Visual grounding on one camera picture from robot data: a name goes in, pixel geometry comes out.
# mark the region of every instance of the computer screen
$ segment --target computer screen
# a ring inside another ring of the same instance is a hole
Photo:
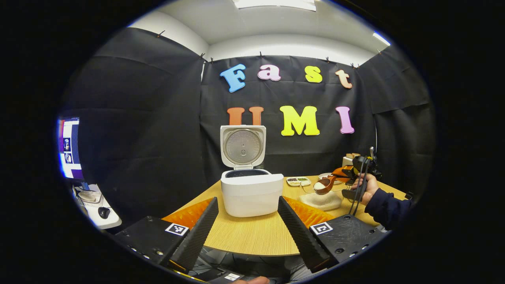
[[[58,154],[64,177],[84,181],[79,161],[79,146],[77,144],[79,118],[66,117],[58,121]]]

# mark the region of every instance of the computer mouse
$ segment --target computer mouse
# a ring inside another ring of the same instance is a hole
[[[111,210],[107,207],[99,207],[98,208],[98,215],[100,215],[100,217],[102,219],[107,219],[107,217],[109,216],[110,213],[111,213]]]

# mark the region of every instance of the pink letter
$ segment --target pink letter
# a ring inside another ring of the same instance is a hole
[[[263,80],[279,81],[281,76],[279,76],[279,67],[271,64],[262,65],[260,67],[262,71],[258,72],[258,77]]]
[[[342,128],[340,129],[340,133],[342,133],[342,134],[354,133],[354,128],[350,125],[349,108],[348,107],[338,107],[338,108],[335,108],[335,110],[340,115],[340,122],[342,123]]]

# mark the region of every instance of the letter a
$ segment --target letter a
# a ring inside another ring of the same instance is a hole
[[[262,65],[260,67],[261,71],[258,72],[258,77],[263,80],[279,81],[281,76],[279,76],[279,67],[271,64]]]

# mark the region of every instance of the orange letter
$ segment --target orange letter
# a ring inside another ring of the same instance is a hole
[[[230,114],[230,125],[241,125],[244,111],[244,108],[229,108],[226,112]]]
[[[250,107],[249,111],[252,112],[253,125],[261,125],[261,113],[264,109],[262,107]]]
[[[352,88],[352,84],[347,81],[347,78],[349,78],[349,74],[345,74],[344,70],[338,70],[335,72],[337,74],[338,78],[340,79],[340,84],[344,86],[344,88]]]

